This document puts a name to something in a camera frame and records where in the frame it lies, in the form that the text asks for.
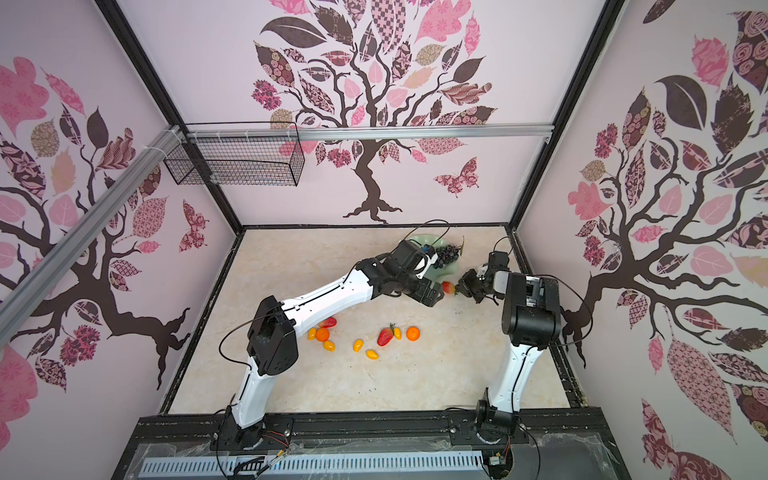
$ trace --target wire basket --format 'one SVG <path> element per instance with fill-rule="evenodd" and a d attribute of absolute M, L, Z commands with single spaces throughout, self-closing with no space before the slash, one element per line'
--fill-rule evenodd
<path fill-rule="evenodd" d="M 168 154 L 165 166 L 179 185 L 298 185 L 304 152 L 296 124 L 251 123 L 270 124 L 273 130 L 255 136 L 190 133 Z"/>

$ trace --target butterfly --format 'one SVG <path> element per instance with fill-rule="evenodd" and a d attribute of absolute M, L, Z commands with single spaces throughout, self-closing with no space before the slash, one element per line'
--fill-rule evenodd
<path fill-rule="evenodd" d="M 189 250 L 192 247 L 200 248 L 205 245 L 205 236 L 200 230 L 205 229 L 205 223 L 210 220 L 205 220 L 203 214 L 196 214 L 194 208 L 184 202 L 184 216 L 187 218 L 187 223 L 190 224 L 190 229 L 181 237 L 181 243 L 179 243 L 179 252 Z"/>
<path fill-rule="evenodd" d="M 478 169 L 477 159 L 475 157 L 468 161 L 457 177 L 455 175 L 440 175 L 435 177 L 435 181 L 448 187 L 448 192 L 455 194 L 458 198 L 458 193 L 464 190 L 464 186 L 477 187 L 478 176 L 475 174 L 475 170 Z"/>

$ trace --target black cable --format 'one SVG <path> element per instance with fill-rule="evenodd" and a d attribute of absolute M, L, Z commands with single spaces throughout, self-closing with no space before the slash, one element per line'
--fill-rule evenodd
<path fill-rule="evenodd" d="M 582 297 L 581 295 L 576 293 L 576 290 L 572 289 L 570 285 L 568 285 L 563 280 L 560 280 L 556 276 L 548 275 L 546 273 L 537 274 L 536 276 L 548 276 L 549 278 L 554 278 L 558 282 L 560 282 L 563 285 L 565 285 L 571 292 L 573 292 L 574 295 L 577 296 L 579 300 L 581 300 L 581 304 L 582 305 L 586 305 L 587 304 L 586 300 L 584 300 L 584 297 Z M 583 342 L 584 339 L 587 338 L 590 333 L 592 333 L 592 327 L 594 326 L 594 317 L 592 316 L 592 310 L 589 308 L 589 306 L 587 306 L 587 311 L 589 312 L 589 330 L 587 330 L 587 333 L 584 336 L 582 336 L 580 340 L 576 340 L 575 342 L 570 342 L 570 343 L 559 343 L 559 344 L 558 343 L 550 343 L 550 345 L 551 346 L 557 346 L 557 345 L 559 345 L 559 346 L 569 346 L 569 345 L 575 345 L 576 343 L 579 343 L 579 342 Z"/>

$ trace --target red strawberry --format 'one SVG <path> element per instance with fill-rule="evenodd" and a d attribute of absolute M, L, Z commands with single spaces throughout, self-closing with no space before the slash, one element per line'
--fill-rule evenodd
<path fill-rule="evenodd" d="M 336 326 L 336 319 L 333 318 L 332 316 L 329 316 L 328 318 L 326 318 L 325 320 L 320 322 L 317 327 L 318 328 L 327 328 L 328 329 L 328 328 L 330 328 L 332 326 Z"/>
<path fill-rule="evenodd" d="M 387 328 L 382 329 L 382 332 L 379 334 L 379 340 L 376 341 L 379 346 L 386 345 L 395 336 L 395 333 L 392 331 L 394 328 L 395 324 L 390 323 Z"/>

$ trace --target marble floor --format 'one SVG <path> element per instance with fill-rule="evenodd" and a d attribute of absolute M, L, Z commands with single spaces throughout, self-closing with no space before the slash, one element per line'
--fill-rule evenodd
<path fill-rule="evenodd" d="M 440 228 L 419 233 L 440 234 Z M 219 356 L 219 341 L 234 326 L 253 318 L 259 302 L 302 295 L 345 275 L 357 261 L 390 251 L 409 229 L 333 228 L 249 230 L 223 285 L 200 343 L 184 375 L 170 413 L 211 413 L 229 403 L 246 367 Z M 468 269 L 488 260 L 502 227 L 452 228 L 445 236 L 464 254 L 455 282 Z M 508 250 L 504 239 L 498 247 Z M 514 258 L 510 268 L 516 270 Z M 335 352 L 316 340 L 299 338 L 299 359 L 280 375 L 267 403 L 268 412 L 338 412 L 474 408 L 495 377 L 509 342 L 501 332 L 502 308 L 491 301 L 476 304 L 464 296 L 446 296 L 428 308 L 403 296 L 378 297 L 335 315 L 331 329 Z M 395 323 L 402 340 L 376 345 L 381 328 Z M 405 338 L 409 326 L 421 338 Z M 227 339 L 223 351 L 246 359 L 247 328 Z M 353 352 L 356 339 L 365 342 Z M 366 358 L 373 348 L 378 360 Z M 523 408 L 567 408 L 549 352 L 536 362 L 522 397 Z"/>

